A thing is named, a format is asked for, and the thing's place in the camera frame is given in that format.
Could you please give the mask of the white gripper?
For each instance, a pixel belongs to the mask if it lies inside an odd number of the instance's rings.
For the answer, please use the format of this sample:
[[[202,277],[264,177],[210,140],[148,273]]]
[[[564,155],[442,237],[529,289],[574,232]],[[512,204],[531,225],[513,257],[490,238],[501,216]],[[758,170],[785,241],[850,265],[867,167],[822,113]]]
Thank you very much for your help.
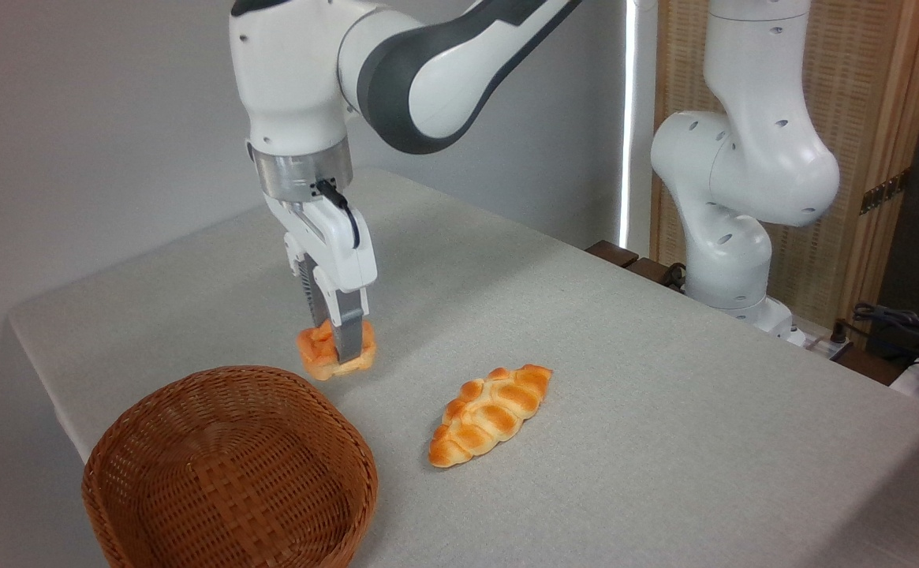
[[[304,204],[264,199],[285,227],[287,259],[303,286],[312,326],[331,325],[339,363],[357,359],[369,314],[365,287],[379,273],[363,215],[326,198]]]

